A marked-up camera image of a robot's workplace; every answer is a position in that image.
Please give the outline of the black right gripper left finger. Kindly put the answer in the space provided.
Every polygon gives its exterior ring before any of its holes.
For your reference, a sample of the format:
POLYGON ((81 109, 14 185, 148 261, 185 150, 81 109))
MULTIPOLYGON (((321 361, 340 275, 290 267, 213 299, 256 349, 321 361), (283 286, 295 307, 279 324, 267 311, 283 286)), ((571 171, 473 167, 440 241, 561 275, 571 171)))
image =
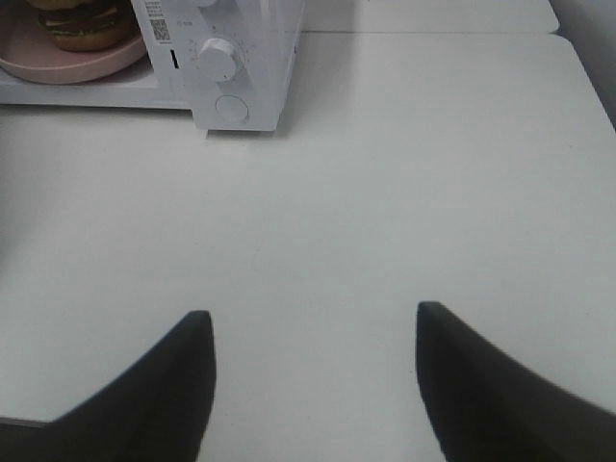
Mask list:
POLYGON ((211 315, 192 311, 117 379, 58 419, 4 419, 4 461, 194 461, 213 408, 211 315))

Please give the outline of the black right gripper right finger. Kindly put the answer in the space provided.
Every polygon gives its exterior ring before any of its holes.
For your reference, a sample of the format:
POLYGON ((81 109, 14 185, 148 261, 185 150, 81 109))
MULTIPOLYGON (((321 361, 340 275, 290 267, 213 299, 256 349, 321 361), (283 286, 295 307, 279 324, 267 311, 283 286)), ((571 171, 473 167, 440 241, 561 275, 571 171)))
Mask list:
POLYGON ((552 384, 443 304, 416 317, 416 374, 448 461, 612 461, 615 416, 552 384))

